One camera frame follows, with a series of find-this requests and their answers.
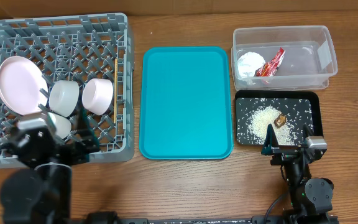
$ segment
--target dish rack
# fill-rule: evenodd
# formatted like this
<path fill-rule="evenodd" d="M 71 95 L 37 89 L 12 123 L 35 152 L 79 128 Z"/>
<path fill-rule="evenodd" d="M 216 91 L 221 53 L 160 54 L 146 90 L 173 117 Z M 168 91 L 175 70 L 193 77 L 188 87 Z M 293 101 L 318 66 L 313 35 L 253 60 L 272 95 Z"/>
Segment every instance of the dish rack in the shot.
<path fill-rule="evenodd" d="M 127 16 L 121 13 L 83 16 L 45 17 L 0 20 L 0 64 L 19 55 L 33 61 L 48 83 L 48 92 L 58 80 L 73 80 L 80 91 L 92 78 L 117 82 L 117 121 L 113 123 L 113 105 L 108 114 L 88 113 L 88 120 L 101 150 L 90 154 L 90 162 L 128 161 L 134 155 L 134 107 L 132 75 L 134 71 L 134 39 Z M 50 111 L 48 105 L 39 107 Z M 6 129 L 19 120 L 0 99 L 0 143 L 7 140 Z M 73 123 L 74 116 L 69 117 Z M 76 130 L 59 143 L 77 141 Z M 4 150 L 0 168 L 24 167 Z"/>

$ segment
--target pink plate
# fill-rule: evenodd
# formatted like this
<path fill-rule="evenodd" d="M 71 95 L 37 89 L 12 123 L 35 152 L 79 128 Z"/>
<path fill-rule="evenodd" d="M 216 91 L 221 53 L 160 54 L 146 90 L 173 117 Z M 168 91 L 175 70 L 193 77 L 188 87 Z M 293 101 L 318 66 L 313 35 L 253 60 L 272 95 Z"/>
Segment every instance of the pink plate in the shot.
<path fill-rule="evenodd" d="M 47 82 L 41 70 L 29 59 L 13 56 L 0 66 L 0 97 L 11 110 L 21 115 L 40 112 L 38 104 L 46 105 Z"/>

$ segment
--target brown food piece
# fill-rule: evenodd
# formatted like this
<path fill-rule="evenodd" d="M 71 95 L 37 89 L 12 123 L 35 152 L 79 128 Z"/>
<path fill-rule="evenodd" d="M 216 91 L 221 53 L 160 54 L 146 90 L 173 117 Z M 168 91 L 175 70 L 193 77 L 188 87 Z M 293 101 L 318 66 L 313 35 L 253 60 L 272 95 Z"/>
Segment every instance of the brown food piece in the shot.
<path fill-rule="evenodd" d="M 280 114 L 275 120 L 274 125 L 277 128 L 281 128 L 287 122 L 287 117 L 284 114 Z"/>

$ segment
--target wooden chopstick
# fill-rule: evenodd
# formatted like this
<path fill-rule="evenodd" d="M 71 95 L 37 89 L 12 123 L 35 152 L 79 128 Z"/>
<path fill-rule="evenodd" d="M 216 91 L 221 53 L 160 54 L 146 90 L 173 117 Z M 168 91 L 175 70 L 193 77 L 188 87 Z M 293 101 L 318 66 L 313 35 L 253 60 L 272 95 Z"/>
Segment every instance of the wooden chopstick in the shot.
<path fill-rule="evenodd" d="M 117 121 L 117 71 L 118 71 L 118 59 L 114 59 L 114 115 L 113 122 L 114 124 Z"/>

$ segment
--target cable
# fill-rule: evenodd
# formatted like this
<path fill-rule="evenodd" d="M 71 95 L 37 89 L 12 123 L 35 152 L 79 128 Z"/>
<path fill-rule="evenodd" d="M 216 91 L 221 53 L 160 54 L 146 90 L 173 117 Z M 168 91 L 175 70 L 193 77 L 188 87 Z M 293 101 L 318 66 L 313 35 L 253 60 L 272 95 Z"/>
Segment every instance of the cable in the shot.
<path fill-rule="evenodd" d="M 294 189 L 296 189 L 302 183 L 302 180 L 305 175 L 306 164 L 305 164 L 305 154 L 304 153 L 302 153 L 301 159 L 302 159 L 302 169 L 301 169 L 301 175 L 300 175 L 301 178 L 299 180 L 299 183 L 296 186 L 294 186 Z"/>
<path fill-rule="evenodd" d="M 284 177 L 283 165 L 281 165 L 280 170 L 281 170 L 281 177 L 283 177 L 283 180 L 287 182 L 287 179 Z"/>
<path fill-rule="evenodd" d="M 268 210 L 266 211 L 266 214 L 265 214 L 265 218 L 264 218 L 264 224 L 267 223 L 267 218 L 269 217 L 269 214 L 270 212 L 272 211 L 272 209 L 274 208 L 274 206 L 281 200 L 283 200 L 283 198 L 285 198 L 285 196 L 288 195 L 288 193 L 290 193 L 290 191 L 286 191 L 284 194 L 282 194 L 281 196 L 278 197 L 278 199 L 276 199 L 271 205 L 270 207 L 268 208 Z"/>

